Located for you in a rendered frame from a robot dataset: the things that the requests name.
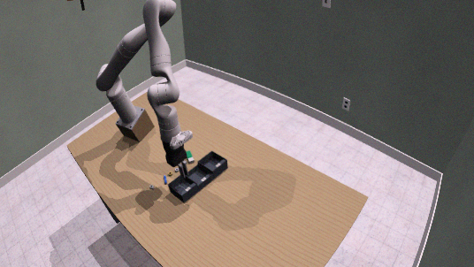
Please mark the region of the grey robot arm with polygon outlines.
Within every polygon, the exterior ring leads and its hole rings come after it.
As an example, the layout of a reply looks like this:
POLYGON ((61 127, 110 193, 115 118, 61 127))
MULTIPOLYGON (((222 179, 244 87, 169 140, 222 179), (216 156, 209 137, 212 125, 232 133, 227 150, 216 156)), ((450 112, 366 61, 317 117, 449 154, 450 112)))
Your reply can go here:
POLYGON ((143 6, 144 24, 123 37, 109 64, 103 65, 97 75, 97 88, 106 91, 112 106, 125 124, 134 121, 137 111, 123 88, 119 74, 146 41, 149 42, 151 75, 167 79, 167 82, 149 87, 149 104, 156 113, 162 130, 172 130, 179 123, 176 108, 165 105, 177 102, 180 90, 172 73, 171 52, 160 28, 175 11, 176 3, 172 0, 147 0, 143 6))

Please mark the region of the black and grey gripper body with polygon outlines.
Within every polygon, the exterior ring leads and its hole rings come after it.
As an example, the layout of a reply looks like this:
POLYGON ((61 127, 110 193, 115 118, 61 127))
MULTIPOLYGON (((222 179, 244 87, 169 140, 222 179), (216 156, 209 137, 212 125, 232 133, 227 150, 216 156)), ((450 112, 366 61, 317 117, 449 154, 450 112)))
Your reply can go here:
POLYGON ((159 131, 166 153, 166 161, 171 167, 176 167, 187 158, 184 143, 193 137, 193 133, 191 131, 181 132, 180 123, 172 130, 162 130, 159 127, 159 131))

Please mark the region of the green and white eraser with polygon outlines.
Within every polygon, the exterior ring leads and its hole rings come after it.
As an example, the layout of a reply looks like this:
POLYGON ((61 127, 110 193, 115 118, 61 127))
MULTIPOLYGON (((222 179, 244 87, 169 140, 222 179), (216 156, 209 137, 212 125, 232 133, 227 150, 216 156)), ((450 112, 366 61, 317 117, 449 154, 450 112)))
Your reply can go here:
POLYGON ((187 160, 188 160, 188 162, 189 162, 190 164, 192 164, 192 163, 195 162, 195 160, 194 160, 193 157, 192 157, 192 154, 191 154, 190 150, 187 151, 187 160))

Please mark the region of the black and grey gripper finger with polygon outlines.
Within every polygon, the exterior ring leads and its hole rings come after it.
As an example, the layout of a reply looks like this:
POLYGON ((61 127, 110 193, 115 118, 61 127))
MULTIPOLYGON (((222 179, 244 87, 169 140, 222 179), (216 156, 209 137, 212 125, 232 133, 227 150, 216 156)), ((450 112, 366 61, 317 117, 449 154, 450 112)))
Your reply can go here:
POLYGON ((187 162, 186 162, 185 160, 181 162, 181 164, 183 164, 183 169, 184 169, 184 171, 185 171, 185 174, 188 175, 186 163, 187 163, 187 162))
POLYGON ((183 178, 186 178, 185 172, 183 170, 183 165, 178 164, 177 166, 179 167, 179 170, 180 170, 180 176, 182 176, 183 178))

